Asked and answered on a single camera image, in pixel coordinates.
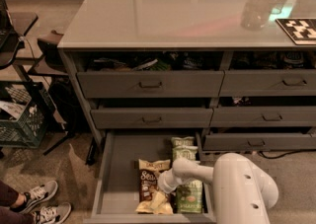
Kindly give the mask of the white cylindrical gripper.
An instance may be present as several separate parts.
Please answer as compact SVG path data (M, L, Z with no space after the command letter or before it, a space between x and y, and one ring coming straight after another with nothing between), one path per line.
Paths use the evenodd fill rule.
M172 169L163 172L158 178L158 187L162 191L156 191L153 194L153 198L150 203L150 208L152 210L162 209L165 203L167 202L166 193L171 193L178 186L181 186L183 183L184 181L180 177L177 177Z

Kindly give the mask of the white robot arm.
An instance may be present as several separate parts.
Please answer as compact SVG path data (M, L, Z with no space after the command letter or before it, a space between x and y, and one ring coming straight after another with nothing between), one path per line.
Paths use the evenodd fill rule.
M170 193L193 180L212 186L214 224L271 224L268 209L277 203L277 184L248 158L223 154L213 167L178 158L157 186Z

